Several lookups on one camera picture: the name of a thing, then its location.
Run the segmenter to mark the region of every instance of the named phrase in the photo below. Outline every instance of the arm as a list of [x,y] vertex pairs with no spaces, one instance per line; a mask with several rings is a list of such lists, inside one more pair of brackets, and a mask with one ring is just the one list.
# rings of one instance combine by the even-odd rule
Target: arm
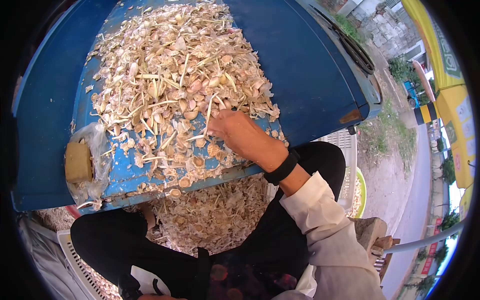
[[[220,111],[217,118],[211,120],[208,131],[267,172],[278,168],[288,155],[283,143],[266,135],[241,112]],[[315,298],[384,299],[378,273],[357,242],[353,222],[335,202],[322,176],[318,172],[310,176],[296,165],[280,182],[280,188],[287,196],[280,203],[307,236],[313,253],[310,264],[317,266],[318,283]]]

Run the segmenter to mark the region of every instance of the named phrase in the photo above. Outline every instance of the red sign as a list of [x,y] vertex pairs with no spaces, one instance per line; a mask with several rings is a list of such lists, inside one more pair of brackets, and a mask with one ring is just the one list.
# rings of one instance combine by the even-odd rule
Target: red sign
[[[433,235],[436,235],[436,234],[440,233],[440,229],[438,228],[438,226],[441,223],[442,223],[442,219],[437,218],[436,221],[435,221],[435,231],[433,232]],[[435,255],[435,252],[437,251],[437,245],[438,245],[438,242],[435,242],[432,245],[430,245],[430,249],[428,251],[428,258],[425,261],[425,265],[423,266],[423,269],[421,271],[422,274],[427,275],[428,272],[430,271],[430,267],[432,266],[432,262],[433,262],[433,256]]]

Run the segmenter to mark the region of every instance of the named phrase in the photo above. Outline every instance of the hand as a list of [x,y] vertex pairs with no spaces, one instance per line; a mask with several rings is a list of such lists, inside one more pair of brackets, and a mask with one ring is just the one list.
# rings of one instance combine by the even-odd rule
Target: hand
[[207,134],[222,138],[228,148],[253,161],[265,172],[275,171],[287,158],[283,143],[268,136],[241,111],[222,109],[211,119]]

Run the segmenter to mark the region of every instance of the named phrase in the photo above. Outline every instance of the road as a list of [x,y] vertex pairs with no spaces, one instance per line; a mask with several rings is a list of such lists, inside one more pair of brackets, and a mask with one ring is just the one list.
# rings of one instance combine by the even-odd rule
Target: road
[[[432,167],[426,125],[418,127],[418,135],[419,144],[413,184],[400,224],[393,235],[394,238],[401,239],[402,244],[422,238],[427,217]],[[393,254],[382,281],[382,292],[387,299],[391,299],[401,287],[403,278],[410,269],[414,253],[415,250]]]

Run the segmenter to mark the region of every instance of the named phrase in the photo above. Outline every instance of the yellow sponge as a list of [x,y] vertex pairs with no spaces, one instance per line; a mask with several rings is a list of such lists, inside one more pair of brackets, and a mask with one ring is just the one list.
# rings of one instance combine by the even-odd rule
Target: yellow sponge
[[67,182],[92,181],[90,148],[86,144],[68,143],[65,153],[65,178]]

